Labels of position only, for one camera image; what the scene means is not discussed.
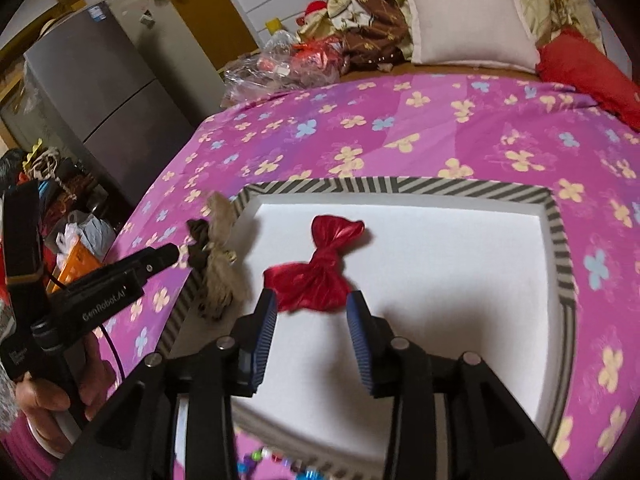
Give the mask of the person's left hand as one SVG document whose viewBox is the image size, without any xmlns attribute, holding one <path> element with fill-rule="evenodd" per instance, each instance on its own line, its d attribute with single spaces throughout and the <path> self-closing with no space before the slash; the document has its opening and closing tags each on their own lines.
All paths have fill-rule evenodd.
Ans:
<svg viewBox="0 0 640 480">
<path fill-rule="evenodd" d="M 86 365 L 79 383 L 79 396 L 85 404 L 85 415 L 91 420 L 106 402 L 108 389 L 114 385 L 116 374 L 112 364 L 102 359 L 96 335 L 84 337 Z M 15 399 L 26 415 L 30 426 L 43 442 L 55 452 L 64 454 L 70 449 L 54 414 L 70 408 L 70 398 L 59 386 L 43 378 L 32 378 L 26 374 L 16 383 Z"/>
</svg>

